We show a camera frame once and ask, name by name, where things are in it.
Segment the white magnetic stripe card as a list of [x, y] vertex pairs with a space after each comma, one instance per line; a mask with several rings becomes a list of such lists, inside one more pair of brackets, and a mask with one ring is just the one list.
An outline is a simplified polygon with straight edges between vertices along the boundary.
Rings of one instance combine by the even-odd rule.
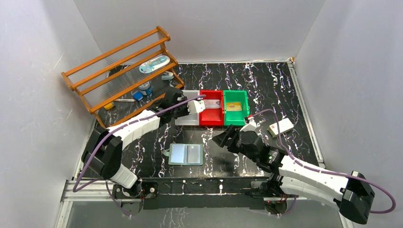
[[220, 99], [205, 99], [204, 100], [206, 109], [220, 109], [221, 101]]

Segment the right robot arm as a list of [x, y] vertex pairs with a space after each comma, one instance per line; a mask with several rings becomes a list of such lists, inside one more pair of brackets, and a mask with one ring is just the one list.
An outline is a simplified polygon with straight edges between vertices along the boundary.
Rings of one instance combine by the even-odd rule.
[[361, 173], [354, 171], [352, 177], [330, 175], [326, 169], [292, 159], [284, 150], [266, 145], [256, 132], [242, 131], [234, 125], [212, 140], [231, 153], [245, 155], [270, 174], [266, 183], [251, 183], [250, 196], [301, 196], [335, 208], [352, 222], [368, 222], [375, 193]]

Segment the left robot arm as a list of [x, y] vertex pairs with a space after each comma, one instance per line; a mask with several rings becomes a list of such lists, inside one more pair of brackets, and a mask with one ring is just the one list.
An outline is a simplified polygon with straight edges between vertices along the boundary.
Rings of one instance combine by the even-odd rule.
[[163, 98], [152, 102], [133, 118], [109, 128], [96, 127], [82, 154], [84, 167], [77, 181], [81, 181], [87, 169], [91, 169], [101, 180], [112, 181], [126, 189], [135, 189], [141, 181], [122, 164], [123, 149], [172, 119], [196, 113], [198, 99], [198, 96], [188, 98], [182, 90], [171, 87]]

